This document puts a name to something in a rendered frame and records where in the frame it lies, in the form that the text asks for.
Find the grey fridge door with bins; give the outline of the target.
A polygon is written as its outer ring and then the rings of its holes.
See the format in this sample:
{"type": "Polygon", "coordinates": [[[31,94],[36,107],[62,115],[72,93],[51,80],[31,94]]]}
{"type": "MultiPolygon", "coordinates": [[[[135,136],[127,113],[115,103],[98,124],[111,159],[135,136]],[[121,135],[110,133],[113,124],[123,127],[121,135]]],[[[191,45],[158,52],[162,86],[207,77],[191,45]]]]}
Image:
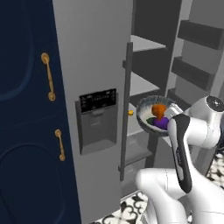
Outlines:
{"type": "MultiPolygon", "coordinates": [[[[183,0],[178,28],[182,20],[224,29],[224,0],[183,0]]],[[[177,31],[166,94],[186,110],[200,98],[212,95],[224,101],[224,47],[214,50],[178,37],[177,31]],[[213,85],[205,91],[172,72],[175,57],[213,75],[213,85]]]]}

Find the grey fridge body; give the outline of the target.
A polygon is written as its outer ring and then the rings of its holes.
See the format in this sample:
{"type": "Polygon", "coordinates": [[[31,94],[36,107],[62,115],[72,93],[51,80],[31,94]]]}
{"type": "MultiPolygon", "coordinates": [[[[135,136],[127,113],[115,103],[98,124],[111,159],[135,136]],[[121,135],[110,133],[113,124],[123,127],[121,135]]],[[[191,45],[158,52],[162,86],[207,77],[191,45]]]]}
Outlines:
{"type": "MultiPolygon", "coordinates": [[[[129,96],[129,110],[133,110],[134,115],[128,116],[127,138],[139,132],[145,132],[137,121],[137,104],[148,95],[165,97],[182,1],[133,0],[131,35],[165,45],[165,48],[141,52],[133,51],[131,73],[156,85],[159,90],[129,96]]],[[[149,135],[148,149],[152,155],[145,159],[144,168],[154,165],[158,142],[161,137],[153,133],[147,134],[149,135]]],[[[137,190],[135,186],[137,172],[132,176],[126,176],[124,173],[124,180],[121,181],[123,197],[137,190]]]]}

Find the grey fridge door with dispenser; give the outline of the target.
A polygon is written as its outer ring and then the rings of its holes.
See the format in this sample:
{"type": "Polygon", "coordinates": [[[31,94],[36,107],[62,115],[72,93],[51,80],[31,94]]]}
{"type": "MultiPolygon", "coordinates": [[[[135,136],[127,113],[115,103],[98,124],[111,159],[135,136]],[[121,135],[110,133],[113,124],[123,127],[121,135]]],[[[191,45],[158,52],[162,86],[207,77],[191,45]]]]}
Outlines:
{"type": "Polygon", "coordinates": [[[73,151],[80,219],[120,207],[126,47],[133,0],[52,0],[73,151]],[[80,97],[116,90],[116,105],[83,115],[80,97]]]}

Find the navy cupboard door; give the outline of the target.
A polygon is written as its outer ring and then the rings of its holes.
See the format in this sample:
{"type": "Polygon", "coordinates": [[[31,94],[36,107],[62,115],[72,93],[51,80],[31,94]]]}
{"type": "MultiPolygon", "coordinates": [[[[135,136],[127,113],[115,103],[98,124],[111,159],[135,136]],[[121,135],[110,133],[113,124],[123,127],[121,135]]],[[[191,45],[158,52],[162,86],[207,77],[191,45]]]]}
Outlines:
{"type": "Polygon", "coordinates": [[[0,129],[0,224],[81,224],[65,113],[0,129]]]}
{"type": "Polygon", "coordinates": [[[53,0],[0,0],[0,129],[64,108],[53,0]],[[55,101],[48,99],[42,53],[50,57],[55,101]]]}

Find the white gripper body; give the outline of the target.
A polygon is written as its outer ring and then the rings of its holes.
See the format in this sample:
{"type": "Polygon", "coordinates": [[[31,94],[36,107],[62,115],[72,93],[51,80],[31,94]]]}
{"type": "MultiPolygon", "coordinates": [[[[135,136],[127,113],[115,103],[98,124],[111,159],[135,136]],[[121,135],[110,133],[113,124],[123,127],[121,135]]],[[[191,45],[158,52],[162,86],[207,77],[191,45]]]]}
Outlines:
{"type": "Polygon", "coordinates": [[[179,107],[178,104],[172,103],[169,108],[165,111],[165,116],[167,118],[172,118],[176,115],[179,115],[183,112],[183,110],[179,107]]]}

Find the grey fridge drawer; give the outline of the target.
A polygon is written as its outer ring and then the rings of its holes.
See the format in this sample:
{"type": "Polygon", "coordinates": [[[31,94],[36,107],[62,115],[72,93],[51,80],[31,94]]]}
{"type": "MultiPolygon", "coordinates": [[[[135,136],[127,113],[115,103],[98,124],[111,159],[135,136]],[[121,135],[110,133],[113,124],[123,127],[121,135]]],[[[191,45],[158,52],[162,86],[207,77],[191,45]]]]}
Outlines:
{"type": "Polygon", "coordinates": [[[126,176],[134,175],[139,169],[144,168],[145,159],[152,155],[148,149],[149,135],[139,132],[127,138],[125,169],[126,176]]]}

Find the purple eggplant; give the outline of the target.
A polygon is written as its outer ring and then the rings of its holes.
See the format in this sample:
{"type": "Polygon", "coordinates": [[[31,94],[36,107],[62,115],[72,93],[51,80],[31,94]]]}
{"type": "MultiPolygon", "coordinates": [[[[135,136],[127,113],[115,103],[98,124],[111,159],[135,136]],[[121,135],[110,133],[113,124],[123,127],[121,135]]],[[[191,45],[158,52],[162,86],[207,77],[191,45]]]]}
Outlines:
{"type": "Polygon", "coordinates": [[[167,130],[169,119],[167,117],[162,117],[161,119],[157,119],[156,117],[150,117],[146,120],[146,122],[162,130],[167,130]]]}

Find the grey fridge shelf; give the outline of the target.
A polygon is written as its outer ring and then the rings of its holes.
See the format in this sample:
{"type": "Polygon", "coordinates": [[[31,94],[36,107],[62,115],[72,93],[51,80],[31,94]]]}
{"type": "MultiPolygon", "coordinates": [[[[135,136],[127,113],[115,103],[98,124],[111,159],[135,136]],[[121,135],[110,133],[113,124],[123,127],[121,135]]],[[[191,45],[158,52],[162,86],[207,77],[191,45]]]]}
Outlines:
{"type": "Polygon", "coordinates": [[[141,52],[155,49],[164,49],[165,45],[159,44],[157,42],[141,38],[135,35],[130,36],[130,41],[133,43],[133,51],[141,52]]]}
{"type": "Polygon", "coordinates": [[[130,96],[140,95],[151,91],[159,90],[159,87],[132,73],[130,76],[130,96]]]}

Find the dark grey door bin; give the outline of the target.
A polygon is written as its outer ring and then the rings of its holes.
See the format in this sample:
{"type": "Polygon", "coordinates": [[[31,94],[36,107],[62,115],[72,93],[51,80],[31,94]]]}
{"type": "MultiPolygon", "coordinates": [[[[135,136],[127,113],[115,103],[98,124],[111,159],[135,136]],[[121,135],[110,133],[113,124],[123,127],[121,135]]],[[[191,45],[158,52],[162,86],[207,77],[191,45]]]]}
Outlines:
{"type": "Polygon", "coordinates": [[[214,82],[212,74],[184,62],[181,57],[174,58],[171,71],[205,91],[210,90],[214,82]]]}
{"type": "Polygon", "coordinates": [[[224,47],[224,29],[196,24],[189,20],[180,22],[178,37],[214,50],[221,50],[224,47]]]}

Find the grey speckled bowl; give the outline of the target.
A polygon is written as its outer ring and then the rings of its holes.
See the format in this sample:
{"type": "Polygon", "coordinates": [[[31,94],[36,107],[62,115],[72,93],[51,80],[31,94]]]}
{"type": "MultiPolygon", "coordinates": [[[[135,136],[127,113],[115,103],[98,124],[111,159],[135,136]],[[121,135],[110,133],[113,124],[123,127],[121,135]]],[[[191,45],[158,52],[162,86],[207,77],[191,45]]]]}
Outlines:
{"type": "Polygon", "coordinates": [[[147,133],[153,133],[159,137],[167,137],[168,132],[166,130],[148,124],[147,120],[153,117],[151,107],[154,104],[163,104],[169,108],[172,103],[174,103],[174,100],[162,95],[148,95],[143,98],[136,106],[136,119],[141,128],[147,133]]]}

